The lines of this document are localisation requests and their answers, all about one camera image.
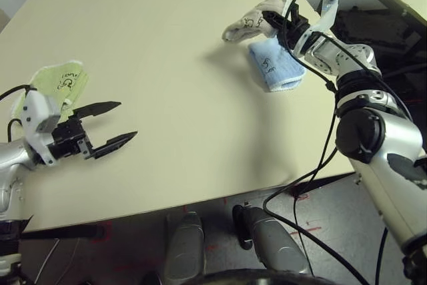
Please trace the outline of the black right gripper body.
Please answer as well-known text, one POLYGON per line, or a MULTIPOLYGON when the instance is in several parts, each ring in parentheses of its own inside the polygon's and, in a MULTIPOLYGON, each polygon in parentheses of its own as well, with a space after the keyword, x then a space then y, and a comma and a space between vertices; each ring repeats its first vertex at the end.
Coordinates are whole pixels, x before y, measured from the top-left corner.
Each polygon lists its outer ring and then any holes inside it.
POLYGON ((309 20, 299 14, 299 5, 291 5, 290 20, 286 21, 286 26, 279 33, 279 44, 282 47, 288 44, 288 49, 295 49, 297 42, 310 27, 309 20))

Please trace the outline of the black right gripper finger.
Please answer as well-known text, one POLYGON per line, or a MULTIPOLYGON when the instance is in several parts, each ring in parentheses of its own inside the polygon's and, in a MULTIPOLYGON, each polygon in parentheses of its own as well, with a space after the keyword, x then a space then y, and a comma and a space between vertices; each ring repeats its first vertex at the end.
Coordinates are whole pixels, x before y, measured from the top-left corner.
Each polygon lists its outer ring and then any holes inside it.
POLYGON ((282 16, 265 16, 264 19, 276 31, 287 31, 289 21, 282 16))
POLYGON ((262 11, 262 15, 264 20, 270 25, 288 25, 290 23, 290 21, 275 11, 262 11))

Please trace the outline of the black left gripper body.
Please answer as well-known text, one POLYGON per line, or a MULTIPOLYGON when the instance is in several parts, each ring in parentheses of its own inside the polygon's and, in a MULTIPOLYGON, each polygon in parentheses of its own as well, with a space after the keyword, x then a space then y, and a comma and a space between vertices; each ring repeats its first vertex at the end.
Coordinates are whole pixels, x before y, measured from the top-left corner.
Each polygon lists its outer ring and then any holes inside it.
POLYGON ((93 157, 92 144, 78 115, 71 115, 66 121, 57 124, 52 137, 49 151, 56 160, 77 154, 82 154, 85 159, 93 157))

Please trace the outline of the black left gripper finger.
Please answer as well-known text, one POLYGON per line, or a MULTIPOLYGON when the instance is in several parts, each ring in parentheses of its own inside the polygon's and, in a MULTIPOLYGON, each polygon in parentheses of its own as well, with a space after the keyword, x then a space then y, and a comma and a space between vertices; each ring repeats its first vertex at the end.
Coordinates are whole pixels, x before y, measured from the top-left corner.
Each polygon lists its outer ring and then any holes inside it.
POLYGON ((107 140, 104 145, 99 146, 94 150, 91 150, 89 158, 98 159, 103 156, 106 156, 107 154, 110 154, 111 152, 114 152, 119 148, 123 147, 127 142, 133 139, 137 134, 138 134, 137 131, 133 131, 133 132, 124 133, 114 138, 111 138, 107 140))
POLYGON ((99 103, 92 103, 92 104, 74 109, 72 116, 79 119, 82 119, 88 116, 98 116, 103 113, 107 113, 120 105, 121 105, 121 102, 118 102, 118 101, 104 101, 99 103))

